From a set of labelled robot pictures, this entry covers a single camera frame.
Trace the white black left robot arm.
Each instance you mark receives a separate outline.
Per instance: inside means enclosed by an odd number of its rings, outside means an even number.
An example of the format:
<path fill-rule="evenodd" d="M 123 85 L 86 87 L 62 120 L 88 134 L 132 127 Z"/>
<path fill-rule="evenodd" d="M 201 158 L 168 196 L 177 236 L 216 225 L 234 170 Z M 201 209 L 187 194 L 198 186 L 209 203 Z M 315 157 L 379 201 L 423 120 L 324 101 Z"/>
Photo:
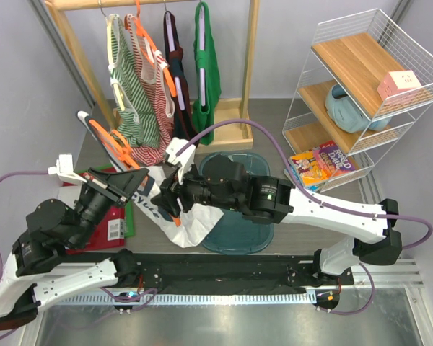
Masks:
<path fill-rule="evenodd" d="M 110 209 L 123 207 L 148 173 L 145 168 L 111 173 L 89 169 L 74 206 L 48 199 L 27 215 L 27 228 L 0 272 L 0 331 L 28 324 L 39 312 L 86 290 L 130 288 L 138 282 L 140 267 L 127 249 L 76 274 L 43 278 L 66 259 L 68 249 L 85 248 Z"/>

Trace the white navy-trimmed tank top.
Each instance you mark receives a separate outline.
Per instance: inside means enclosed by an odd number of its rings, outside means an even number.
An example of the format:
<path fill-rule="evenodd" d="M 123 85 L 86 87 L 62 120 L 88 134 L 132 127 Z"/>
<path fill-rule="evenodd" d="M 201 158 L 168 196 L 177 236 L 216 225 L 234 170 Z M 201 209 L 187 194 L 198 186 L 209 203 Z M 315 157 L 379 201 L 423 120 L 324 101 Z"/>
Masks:
<path fill-rule="evenodd" d="M 78 118 L 81 124 L 82 124 L 81 120 L 84 120 L 88 116 L 91 115 L 83 110 L 78 111 L 78 113 L 76 114 L 76 117 Z M 219 222 L 222 216 L 223 216 L 223 212 L 218 208 L 205 207 L 202 205 L 194 205 L 191 208 L 191 211 L 180 214 L 179 218 L 181 219 L 183 225 L 179 227 L 166 226 L 161 228 L 150 218 L 148 219 L 151 222 L 153 222 L 156 226 L 158 226 L 173 244 L 181 248 L 187 248 L 187 247 L 195 247 L 199 245 L 204 240 L 204 238 L 209 234 L 209 232 L 216 226 L 216 224 Z"/>

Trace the orange plastic hanger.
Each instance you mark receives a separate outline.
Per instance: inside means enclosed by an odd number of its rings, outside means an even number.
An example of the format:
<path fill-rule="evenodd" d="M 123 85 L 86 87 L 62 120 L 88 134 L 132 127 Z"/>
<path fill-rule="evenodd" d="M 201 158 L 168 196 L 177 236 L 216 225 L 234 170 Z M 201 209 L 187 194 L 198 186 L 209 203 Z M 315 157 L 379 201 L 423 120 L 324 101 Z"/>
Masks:
<path fill-rule="evenodd" d="M 179 217 L 171 216 L 163 207 L 152 203 L 152 198 L 159 194 L 159 185 L 165 179 L 165 173 L 162 167 L 138 164 L 132 157 L 133 149 L 127 140 L 116 130 L 113 131 L 116 138 L 107 132 L 101 124 L 91 116 L 81 120 L 93 138 L 102 146 L 102 149 L 108 155 L 110 163 L 118 172 L 125 172 L 140 168 L 149 170 L 146 178 L 140 184 L 138 190 L 132 197 L 133 203 L 159 227 L 182 226 Z"/>

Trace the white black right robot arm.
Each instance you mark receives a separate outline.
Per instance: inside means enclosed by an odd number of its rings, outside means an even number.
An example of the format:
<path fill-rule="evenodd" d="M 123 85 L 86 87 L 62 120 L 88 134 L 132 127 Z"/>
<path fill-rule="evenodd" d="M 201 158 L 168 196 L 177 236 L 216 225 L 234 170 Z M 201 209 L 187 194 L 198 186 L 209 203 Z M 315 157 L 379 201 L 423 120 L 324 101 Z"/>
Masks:
<path fill-rule="evenodd" d="M 152 203 L 173 217 L 195 205 L 238 212 L 254 223 L 304 224 L 344 234 L 332 247 L 319 249 L 311 267 L 315 282 L 326 285 L 360 262 L 393 265 L 402 251 L 401 233 L 393 230 L 382 204 L 347 203 L 334 210 L 323 197 L 315 202 L 289 180 L 249 174 L 239 162 L 218 155 L 202 171 L 177 168 L 159 186 Z"/>

